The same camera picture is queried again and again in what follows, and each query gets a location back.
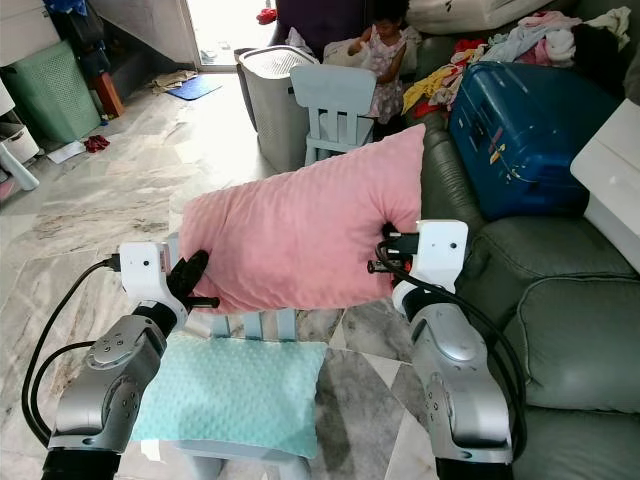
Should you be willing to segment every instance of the marble floor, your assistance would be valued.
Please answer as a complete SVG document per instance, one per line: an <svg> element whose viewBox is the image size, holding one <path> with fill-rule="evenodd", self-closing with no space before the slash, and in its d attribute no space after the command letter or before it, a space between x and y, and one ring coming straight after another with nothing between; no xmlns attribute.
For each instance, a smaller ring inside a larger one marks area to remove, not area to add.
<svg viewBox="0 0 640 480"><path fill-rule="evenodd" d="M274 174L258 152L237 78L220 80L222 89L194 102L136 92L123 117L95 132L110 139L105 151L61 165L41 158L31 167L40 187L0 206L0 480L40 478L45 451L23 420L20 388L42 326L79 273L122 241L163 240L200 193ZM97 338L129 308L118 275L96 272L63 311L43 355ZM313 478L436 479L405 320L388 301L302 312L299 320L302 340L330 346L316 396ZM44 378L40 404L49 423L78 361L63 357ZM132 443L118 478L192 478L170 446L161 445L161 458L148 460ZM230 462L221 478L275 478L269 473Z"/></svg>

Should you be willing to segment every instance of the doorway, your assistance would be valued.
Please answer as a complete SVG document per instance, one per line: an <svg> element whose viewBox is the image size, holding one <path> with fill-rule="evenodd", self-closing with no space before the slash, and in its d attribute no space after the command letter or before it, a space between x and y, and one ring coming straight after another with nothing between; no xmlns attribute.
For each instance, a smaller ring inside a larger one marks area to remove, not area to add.
<svg viewBox="0 0 640 480"><path fill-rule="evenodd" d="M268 46L277 24L256 20L263 8L275 8L272 0L187 0L187 6L202 70L235 70L233 51Z"/></svg>

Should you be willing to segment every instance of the black cable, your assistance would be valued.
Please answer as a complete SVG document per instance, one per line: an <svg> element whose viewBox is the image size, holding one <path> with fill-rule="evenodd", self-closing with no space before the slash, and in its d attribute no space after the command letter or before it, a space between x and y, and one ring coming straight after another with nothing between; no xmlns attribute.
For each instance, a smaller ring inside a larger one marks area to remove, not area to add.
<svg viewBox="0 0 640 480"><path fill-rule="evenodd" d="M502 359L500 358L499 354L493 348L489 350L489 353L496 360L496 365L500 370L500 374L504 378L507 391L514 403L515 416L516 416L514 423L515 423L515 430L517 431L517 437L518 437L517 444L514 448L514 459L517 459L524 451L524 447L527 439L526 422L524 419L524 407L526 403L526 384L525 384L524 372L522 371L522 366L520 365L518 356L515 350L513 349L513 347L511 346L511 343L509 342L507 337L505 337L504 333L502 333L502 331L498 327L496 327L494 323L475 305L467 302L464 298L460 297L459 295L456 295L455 293L449 292L448 290L442 288L439 285L434 285L428 282L424 282L418 278L412 277L404 270L393 265L389 261L389 258L387 257L386 253L383 252L384 248L392 247L393 243L394 243L394 239L392 238L392 239L383 240L378 245L376 245L376 256L378 257L380 262L382 262L385 268L389 270L389 272L391 272L393 275L395 275L399 279L409 282L418 288L428 290L430 293L439 295L442 298L448 300L449 302L458 305L463 310L469 312L471 315L477 318L486 328L488 328L492 332L492 334L496 337L498 342L504 347L504 350L507 356L509 357L509 362L513 367L513 371L516 377L515 388L514 388L513 379L511 378L511 375L509 375L506 369L506 366L502 361Z"/></svg>
<svg viewBox="0 0 640 480"><path fill-rule="evenodd" d="M46 373L47 368L49 368L49 365L51 365L55 361L55 359L58 358L63 353L66 353L69 350L74 350L76 348L90 347L94 343L95 342L78 342L78 343L71 343L69 345L66 345L56 350L51 355L49 355L49 357L47 357L47 359L42 363L42 365L40 365L40 368L38 369L38 373L36 373L36 376L33 379L33 386L31 387L31 404L30 405L31 405L31 412L33 413L33 418L45 430L47 437L51 437L51 429L49 429L49 427L47 426L47 423L44 421L44 419L40 415L40 409L38 408L38 390L40 389L40 382L42 382L42 377Z"/></svg>
<svg viewBox="0 0 640 480"><path fill-rule="evenodd" d="M46 426L46 424L45 425L41 425L35 419L35 417L33 416L32 411L30 409L30 405L29 405L29 389L30 389L30 385L31 385L31 378L33 377L33 372L34 372L34 370L36 368L36 364L38 362L38 357L40 356L40 352L42 351L42 346L44 345L44 341L46 340L47 335L49 334L49 331L51 330L51 327L53 326L54 322L56 321L56 318L58 318L58 315L60 314L60 312L62 311L64 306L67 304L67 302L69 301L71 296L78 289L80 284L93 271L95 271L95 270L97 270L98 268L101 268L101 267L110 266L111 263L112 263L112 260L103 260L101 262L98 262L98 263L90 266L89 268L87 268L80 275L80 277L78 277L76 282L71 286L71 288L69 289L67 294L64 296L62 301L58 304L56 309L53 311L53 313L49 317L49 320L47 321L47 324L44 326L44 328L42 330L42 333L40 334L40 338L38 339L38 343L36 344L36 348L33 351L33 355L31 356L31 361L29 362L29 367L27 368L27 374L25 376L24 383L22 385L22 398L21 398L21 400L22 400L22 402L21 402L22 403L22 413L24 415L25 420L27 421L27 425L29 425L29 428L31 429L33 434L38 438L40 443L42 443L42 445L44 445L45 447L49 443L49 437L51 435L51 432L50 432L49 428Z"/></svg>

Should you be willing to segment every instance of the blue suitcase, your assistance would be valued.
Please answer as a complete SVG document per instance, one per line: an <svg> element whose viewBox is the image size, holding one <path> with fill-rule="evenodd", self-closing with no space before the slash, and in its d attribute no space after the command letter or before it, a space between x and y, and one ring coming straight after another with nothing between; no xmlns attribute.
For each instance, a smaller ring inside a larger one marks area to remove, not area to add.
<svg viewBox="0 0 640 480"><path fill-rule="evenodd" d="M450 131L484 216L581 214L588 192L569 167L618 104L560 68L469 67Z"/></svg>

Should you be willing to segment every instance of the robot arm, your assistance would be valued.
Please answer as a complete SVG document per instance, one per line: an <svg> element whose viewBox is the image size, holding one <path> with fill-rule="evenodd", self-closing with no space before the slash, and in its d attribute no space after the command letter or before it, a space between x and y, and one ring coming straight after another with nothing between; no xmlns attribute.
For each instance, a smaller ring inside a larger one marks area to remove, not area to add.
<svg viewBox="0 0 640 480"><path fill-rule="evenodd" d="M91 346L80 374L65 389L43 479L111 480L167 337L176 325L184 326L191 307L217 306L217 299L188 297L206 267L204 252L181 260L168 277L165 244L123 244L119 258L123 286L139 304Z"/></svg>
<svg viewBox="0 0 640 480"><path fill-rule="evenodd" d="M423 221L417 235L392 234L387 255L394 266L412 256L412 277L454 293L466 239L462 222ZM413 366L425 392L440 479L511 479L509 410L487 367L481 335L458 305L407 281L395 286L393 303L411 323Z"/></svg>

